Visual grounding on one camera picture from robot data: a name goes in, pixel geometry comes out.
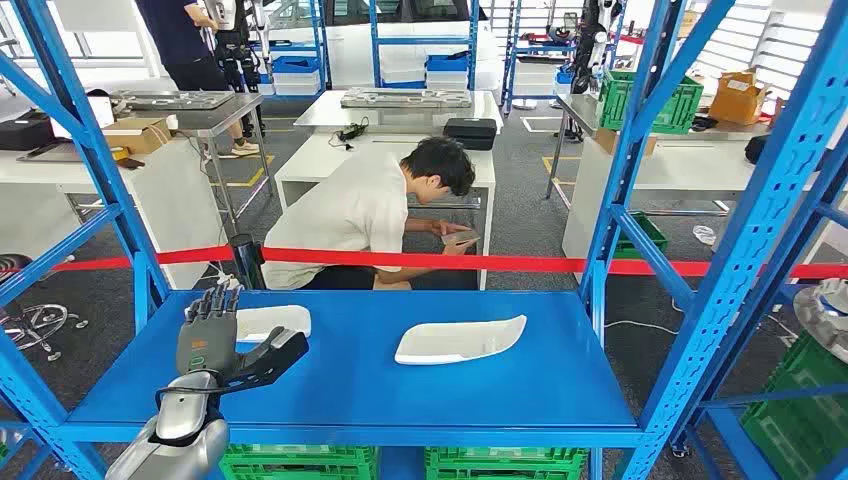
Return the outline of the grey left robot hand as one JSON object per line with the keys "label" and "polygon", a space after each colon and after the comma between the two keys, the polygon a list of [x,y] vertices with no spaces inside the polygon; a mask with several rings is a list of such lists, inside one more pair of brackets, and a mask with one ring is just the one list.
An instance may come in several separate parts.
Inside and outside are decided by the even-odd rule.
{"label": "grey left robot hand", "polygon": [[177,338],[179,377],[169,391],[227,394],[271,385],[309,351],[304,333],[277,326],[252,350],[237,352],[241,291],[219,285],[190,304]]}

